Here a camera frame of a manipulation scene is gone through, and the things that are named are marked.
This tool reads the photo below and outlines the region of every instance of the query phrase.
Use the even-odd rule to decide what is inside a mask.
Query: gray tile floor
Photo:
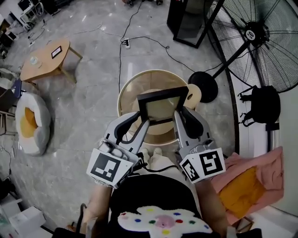
[[[70,53],[65,67],[73,72],[77,84],[64,76],[40,79],[37,92],[46,102],[52,118],[52,139],[44,156],[31,157],[17,148],[17,137],[2,136],[0,145],[11,152],[12,178],[27,205],[43,210],[52,225],[65,226],[79,216],[81,203],[87,203],[94,185],[86,174],[92,149],[103,136],[108,123],[116,118],[119,73],[119,36],[128,25],[133,8],[121,0],[75,0],[54,17],[45,16],[45,31],[35,44],[28,47],[28,35],[41,33],[42,23],[25,33],[13,44],[2,64],[12,71],[20,71],[28,54],[62,37],[68,37],[71,46],[83,55],[78,62]],[[166,25],[169,0],[157,6],[144,2],[140,12],[132,19],[127,37],[150,36],[169,45],[169,53],[196,71],[217,66],[216,57],[208,40],[199,49],[174,42]],[[167,56],[165,50],[148,39],[131,41],[131,49],[122,49],[121,87],[133,75],[149,69],[164,69],[176,73],[187,81],[192,72]],[[224,73],[216,79],[219,95],[212,103],[201,103],[199,112],[210,124],[217,144],[230,155],[235,147],[234,121],[230,90]],[[24,83],[25,89],[36,92]],[[0,152],[1,177],[7,176],[9,155]]]

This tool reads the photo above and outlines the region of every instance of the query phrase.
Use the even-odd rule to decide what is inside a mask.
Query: cartoon patch
[[[183,234],[212,229],[194,213],[184,209],[163,210],[157,206],[145,206],[138,213],[123,212],[118,217],[119,225],[128,231],[146,232],[151,238],[180,238]]]

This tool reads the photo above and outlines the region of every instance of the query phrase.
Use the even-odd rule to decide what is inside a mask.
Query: wooden coffee table
[[[54,59],[52,59],[52,52],[59,46],[61,46],[62,52],[58,54]],[[44,48],[38,49],[30,53],[23,65],[20,74],[21,81],[31,83],[36,88],[36,84],[32,82],[33,80],[48,76],[55,76],[63,73],[71,82],[76,83],[76,79],[74,78],[74,76],[69,74],[66,70],[62,68],[68,50],[72,51],[74,54],[80,57],[80,59],[83,58],[79,53],[77,53],[74,49],[70,47],[70,42],[67,39],[61,39],[50,42]],[[38,64],[32,65],[30,63],[31,57],[34,56],[42,62],[42,65],[40,67],[37,66]]]

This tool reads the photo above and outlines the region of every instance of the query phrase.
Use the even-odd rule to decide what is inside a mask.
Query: pink cloth
[[[256,212],[280,200],[284,196],[284,167],[283,148],[279,147],[253,159],[243,159],[233,153],[225,160],[226,172],[212,178],[212,184],[219,193],[229,182],[246,170],[256,166],[257,178],[266,189],[265,194],[247,212],[247,215]],[[227,218],[230,224],[239,219],[230,211]]]

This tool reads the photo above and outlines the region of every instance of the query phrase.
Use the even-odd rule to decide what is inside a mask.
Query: yellow cushion
[[[257,179],[256,170],[256,167],[246,170],[228,183],[219,193],[219,197],[226,209],[238,218],[244,217],[251,206],[266,191]]]
[[[25,115],[20,120],[20,130],[22,132],[22,136],[25,138],[33,137],[34,131],[37,127],[34,112],[26,107]]]

